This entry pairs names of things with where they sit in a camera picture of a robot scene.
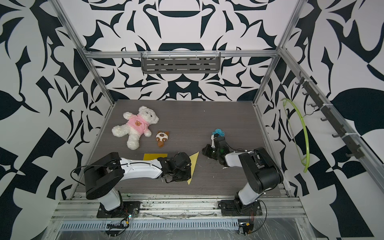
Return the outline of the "light yellow square paper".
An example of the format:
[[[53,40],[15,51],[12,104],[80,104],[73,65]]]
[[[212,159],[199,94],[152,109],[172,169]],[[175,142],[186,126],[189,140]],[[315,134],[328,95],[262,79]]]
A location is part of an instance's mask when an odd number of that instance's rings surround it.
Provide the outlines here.
[[[197,164],[197,160],[198,160],[198,156],[199,156],[199,153],[200,152],[197,152],[193,155],[190,156],[190,160],[191,160],[191,177],[190,179],[187,181],[188,185],[191,184],[191,181],[192,181],[192,177],[194,175],[194,171],[195,171],[195,168],[196,168],[196,164]]]

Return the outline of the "dark yellow square paper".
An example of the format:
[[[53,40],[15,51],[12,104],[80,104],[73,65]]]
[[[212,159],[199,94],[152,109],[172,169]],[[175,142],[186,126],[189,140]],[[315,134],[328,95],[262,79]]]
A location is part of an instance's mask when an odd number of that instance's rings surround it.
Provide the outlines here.
[[[166,158],[168,154],[144,154],[143,161],[152,161],[158,158]]]

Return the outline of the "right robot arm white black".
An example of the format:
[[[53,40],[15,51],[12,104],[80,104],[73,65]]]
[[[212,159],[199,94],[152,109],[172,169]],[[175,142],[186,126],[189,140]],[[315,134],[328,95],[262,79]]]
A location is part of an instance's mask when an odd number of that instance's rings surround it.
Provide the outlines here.
[[[211,140],[212,143],[202,149],[203,155],[219,161],[225,168],[242,168],[247,178],[247,184],[235,194],[233,200],[219,202],[222,215],[262,215],[258,199],[283,182],[284,176],[279,167],[264,148],[231,151],[225,137],[213,134]]]

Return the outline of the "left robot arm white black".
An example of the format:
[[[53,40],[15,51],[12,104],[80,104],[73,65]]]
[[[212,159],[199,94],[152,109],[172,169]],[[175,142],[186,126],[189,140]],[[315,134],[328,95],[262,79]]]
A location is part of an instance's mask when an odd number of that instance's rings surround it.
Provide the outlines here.
[[[131,179],[163,179],[166,183],[186,182],[192,178],[195,161],[181,152],[173,157],[159,157],[154,160],[129,160],[112,152],[90,165],[73,169],[83,171],[87,200],[100,203],[98,219],[136,217],[141,202],[124,201],[116,185]]]

